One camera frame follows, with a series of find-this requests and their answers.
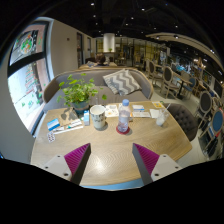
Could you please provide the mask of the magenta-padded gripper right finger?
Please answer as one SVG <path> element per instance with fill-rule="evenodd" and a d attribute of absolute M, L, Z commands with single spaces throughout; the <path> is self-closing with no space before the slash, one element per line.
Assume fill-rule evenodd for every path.
<path fill-rule="evenodd" d="M 132 154 L 144 185 L 181 170 L 181 167 L 167 154 L 158 155 L 136 143 L 133 144 Z"/>

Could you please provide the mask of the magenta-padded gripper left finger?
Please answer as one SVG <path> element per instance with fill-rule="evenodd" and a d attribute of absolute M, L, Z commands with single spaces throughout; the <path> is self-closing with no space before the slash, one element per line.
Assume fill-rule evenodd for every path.
<path fill-rule="evenodd" d="M 90 154 L 91 144 L 87 143 L 66 155 L 54 156 L 43 166 L 43 169 L 79 185 Z"/>

